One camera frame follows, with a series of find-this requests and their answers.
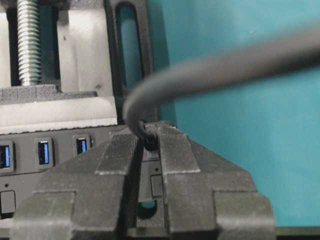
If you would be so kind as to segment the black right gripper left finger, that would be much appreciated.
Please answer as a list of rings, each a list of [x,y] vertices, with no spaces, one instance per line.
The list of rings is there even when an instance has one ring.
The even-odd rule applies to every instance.
[[[137,222],[140,139],[114,134],[46,171],[14,215],[12,240],[116,240]]]

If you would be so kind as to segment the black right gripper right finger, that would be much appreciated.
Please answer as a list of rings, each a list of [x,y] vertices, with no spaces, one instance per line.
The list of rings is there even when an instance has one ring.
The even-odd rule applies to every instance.
[[[167,122],[157,135],[165,224],[172,240],[274,240],[271,203],[249,172]]]

